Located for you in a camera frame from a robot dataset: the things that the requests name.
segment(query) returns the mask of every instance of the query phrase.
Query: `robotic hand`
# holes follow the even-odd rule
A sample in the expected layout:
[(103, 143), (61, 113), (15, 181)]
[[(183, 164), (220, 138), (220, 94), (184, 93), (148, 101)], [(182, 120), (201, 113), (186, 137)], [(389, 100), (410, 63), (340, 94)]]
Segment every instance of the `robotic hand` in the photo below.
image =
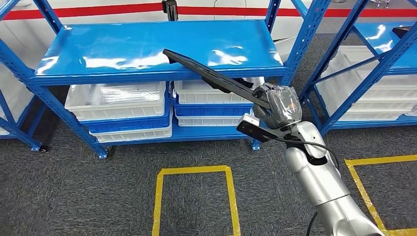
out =
[[(341, 179), (316, 126), (301, 121), (293, 88), (265, 83), (253, 91), (198, 62), (165, 49), (170, 63), (178, 62), (202, 76), (213, 88), (234, 92), (254, 103), (255, 116), (245, 114), (237, 130), (260, 142), (287, 144), (285, 161), (315, 207), (329, 236), (383, 236), (363, 214)], [(260, 126), (260, 120), (267, 128)]]

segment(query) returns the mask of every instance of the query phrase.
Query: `blue shelf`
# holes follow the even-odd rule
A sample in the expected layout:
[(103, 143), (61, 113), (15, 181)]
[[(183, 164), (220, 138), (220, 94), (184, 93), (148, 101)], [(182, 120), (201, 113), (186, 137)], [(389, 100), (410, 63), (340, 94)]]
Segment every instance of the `blue shelf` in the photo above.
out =
[(164, 48), (229, 77), (284, 75), (263, 20), (64, 25), (32, 81), (42, 86), (199, 79)]
[(336, 121), (331, 129), (355, 129), (407, 125), (417, 125), (417, 116), (402, 115), (397, 120), (387, 121)]
[(146, 139), (126, 142), (99, 143), (104, 147), (114, 145), (188, 142), (188, 141), (209, 141), (249, 138), (236, 130), (234, 126), (178, 126), (178, 120), (173, 117), (172, 136), (163, 139)]
[[(374, 55), (391, 50), (400, 38), (392, 32), (394, 27), (413, 26), (415, 21), (355, 23), (355, 32)], [(417, 74), (417, 44), (401, 56), (388, 71), (388, 75)]]

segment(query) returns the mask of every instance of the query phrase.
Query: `white storage bin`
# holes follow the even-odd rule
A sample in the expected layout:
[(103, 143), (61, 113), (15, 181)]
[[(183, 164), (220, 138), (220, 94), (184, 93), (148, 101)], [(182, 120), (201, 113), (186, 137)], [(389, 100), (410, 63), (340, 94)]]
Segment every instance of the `white storage bin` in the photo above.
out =
[(237, 126), (239, 117), (177, 117), (178, 126)]
[(72, 85), (65, 108), (79, 121), (164, 114), (166, 82)]
[[(20, 116), (22, 115), (25, 108), (29, 105), (30, 101), (33, 99), (33, 93), (31, 93), (26, 86), (20, 87), (20, 89), (8, 100), (8, 107), (15, 122), (19, 121)], [(0, 106), (0, 117), (7, 120), (6, 115), (2, 107)], [(0, 127), (0, 135), (8, 135), (9, 132)]]
[(354, 110), (396, 110), (410, 111), (415, 105), (416, 100), (391, 100), (391, 101), (378, 101), (378, 100), (361, 100), (352, 104), (350, 111)]
[(407, 112), (406, 115), (408, 116), (417, 116), (417, 105), (415, 105), (410, 112)]
[[(251, 79), (254, 83), (252, 88), (265, 82), (263, 77)], [(234, 93), (224, 93), (214, 89), (203, 80), (174, 81), (174, 88), (179, 96), (179, 104), (251, 103)]]
[(173, 109), (170, 110), (170, 125), (168, 127), (156, 129), (137, 129), (128, 131), (116, 131), (106, 133), (91, 133), (100, 143), (122, 142), (144, 139), (161, 139), (172, 136), (172, 115)]
[(340, 121), (366, 121), (366, 120), (396, 120), (400, 115), (404, 114), (404, 110), (392, 111), (347, 111), (339, 120)]
[[(322, 77), (372, 57), (365, 46), (340, 46)], [(378, 64), (377, 61), (316, 84), (326, 110), (336, 109)], [(417, 75), (383, 76), (352, 107), (341, 120), (395, 120), (417, 104)]]

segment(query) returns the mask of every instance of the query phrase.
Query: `plastic wrap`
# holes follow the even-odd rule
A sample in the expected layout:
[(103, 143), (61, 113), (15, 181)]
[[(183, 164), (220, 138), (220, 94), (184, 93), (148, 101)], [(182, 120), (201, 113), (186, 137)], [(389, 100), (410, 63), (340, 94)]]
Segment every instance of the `plastic wrap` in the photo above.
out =
[(301, 120), (301, 105), (293, 87), (273, 86), (266, 94), (271, 106), (271, 113), (266, 121), (270, 128), (279, 128)]

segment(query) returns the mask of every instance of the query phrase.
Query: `yellow tape rectangle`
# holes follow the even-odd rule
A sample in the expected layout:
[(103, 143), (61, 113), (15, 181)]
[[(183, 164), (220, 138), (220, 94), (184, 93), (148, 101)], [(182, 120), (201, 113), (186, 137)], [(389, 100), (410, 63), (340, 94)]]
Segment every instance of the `yellow tape rectangle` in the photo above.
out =
[(162, 188), (164, 186), (164, 175), (196, 174), (222, 172), (226, 173), (227, 192), (229, 194), (230, 212), (232, 215), (233, 235), (240, 236), (240, 224), (238, 216), (238, 205), (236, 203), (235, 187), (233, 184), (232, 170), (230, 167), (222, 166), (200, 166), (161, 169), (156, 179), (155, 207), (153, 210), (152, 236), (159, 236), (161, 219)]
[(366, 207), (368, 208), (369, 212), (371, 213), (372, 217), (377, 223), (378, 228), (384, 234), (386, 234), (386, 236), (417, 236), (417, 228), (387, 230), (381, 220), (381, 217), (377, 213), (375, 206), (372, 204), (371, 199), (369, 198), (369, 195), (366, 192), (365, 187), (362, 184), (362, 181), (360, 181), (360, 178), (356, 172), (355, 166), (386, 164), (386, 163), (405, 162), (405, 161), (417, 161), (417, 155), (377, 157), (377, 158), (354, 159), (354, 160), (345, 159), (346, 166), (348, 167), (349, 172), (351, 173), (352, 178), (355, 181), (355, 184), (359, 190), (360, 195), (365, 201)]

